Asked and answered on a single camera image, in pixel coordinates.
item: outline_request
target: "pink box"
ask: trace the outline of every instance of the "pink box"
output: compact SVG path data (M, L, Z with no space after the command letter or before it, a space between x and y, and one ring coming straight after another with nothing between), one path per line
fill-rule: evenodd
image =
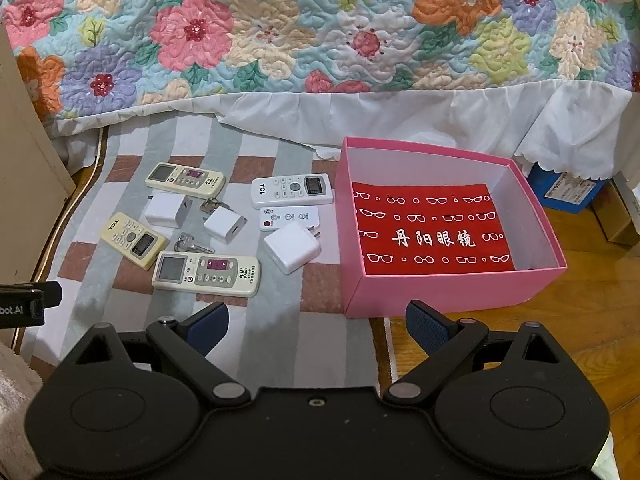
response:
M368 275L352 182L374 186L486 184L516 270L423 276ZM549 220L508 158L402 140L347 137L335 177L342 307L347 317L404 316L411 300L440 312L510 306L530 300L566 270Z

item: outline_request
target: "white power adapter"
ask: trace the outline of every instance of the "white power adapter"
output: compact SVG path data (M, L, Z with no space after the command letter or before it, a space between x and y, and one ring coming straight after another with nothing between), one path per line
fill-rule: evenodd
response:
M231 211L231 209L219 206L204 222L204 230L216 240L228 244L245 223L246 218L243 216Z
M291 274L320 254L320 242L297 221L264 238L267 254L285 274Z
M156 192L146 204L145 219L151 225L180 228L191 202L186 195Z

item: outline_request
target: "small white remote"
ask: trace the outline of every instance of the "small white remote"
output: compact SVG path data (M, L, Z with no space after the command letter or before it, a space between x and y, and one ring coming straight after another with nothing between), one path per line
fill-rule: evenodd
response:
M181 193L197 198L213 198L225 185L225 176L219 171L201 170L191 166L160 162L145 184L163 191Z
M260 262L253 256L162 251L151 284L156 288L250 298L260 283Z
M277 231L289 222L296 221L306 229L320 225L320 215L315 205L292 207L263 207L260 209L260 230Z
M127 260L147 270L168 240L123 213L113 215L100 231L100 238Z
M256 209L268 206L319 205L334 201L326 173L256 178L251 183L251 202Z

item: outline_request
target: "yellowed remote control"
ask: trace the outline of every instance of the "yellowed remote control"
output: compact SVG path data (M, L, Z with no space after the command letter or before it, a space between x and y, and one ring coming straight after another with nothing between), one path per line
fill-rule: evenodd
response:
M220 193L225 185L225 176L219 171L160 162L149 173L145 184L163 191L207 199Z
M260 283L253 256L162 251L151 284L156 288L251 298Z
M168 240L123 213L116 213L100 231L100 238L143 269L149 269Z

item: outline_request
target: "yellow-green flower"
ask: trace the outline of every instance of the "yellow-green flower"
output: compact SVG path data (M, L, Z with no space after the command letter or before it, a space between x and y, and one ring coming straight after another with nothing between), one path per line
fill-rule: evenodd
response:
M480 46L469 57L469 64L489 76L489 81L502 84L528 72L525 54L531 48L531 38L520 32L511 21L478 25Z

